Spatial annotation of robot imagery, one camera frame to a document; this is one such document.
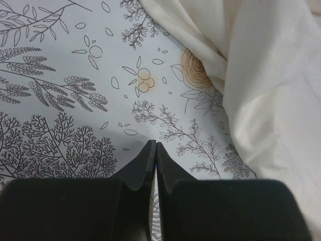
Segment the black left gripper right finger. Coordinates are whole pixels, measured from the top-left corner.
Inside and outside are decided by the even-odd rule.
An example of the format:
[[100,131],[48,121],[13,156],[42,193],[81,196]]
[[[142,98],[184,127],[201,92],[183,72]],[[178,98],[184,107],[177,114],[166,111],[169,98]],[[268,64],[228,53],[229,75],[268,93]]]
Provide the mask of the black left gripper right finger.
[[276,180],[198,180],[162,143],[156,168],[163,240],[311,240],[294,196]]

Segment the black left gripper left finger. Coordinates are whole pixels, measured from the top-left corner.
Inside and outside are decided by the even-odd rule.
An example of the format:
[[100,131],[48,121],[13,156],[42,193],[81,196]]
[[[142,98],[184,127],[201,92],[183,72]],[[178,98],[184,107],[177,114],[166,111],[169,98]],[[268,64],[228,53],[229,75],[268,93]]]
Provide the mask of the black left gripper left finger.
[[109,178],[24,178],[1,192],[1,240],[151,240],[156,142]]

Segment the cream t shirt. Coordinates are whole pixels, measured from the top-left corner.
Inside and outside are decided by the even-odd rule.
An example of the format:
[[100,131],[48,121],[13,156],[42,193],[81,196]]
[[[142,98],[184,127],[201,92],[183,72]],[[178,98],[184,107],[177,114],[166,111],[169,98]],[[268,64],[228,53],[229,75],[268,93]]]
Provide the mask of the cream t shirt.
[[320,240],[320,1],[141,1],[203,64],[259,178],[294,194]]

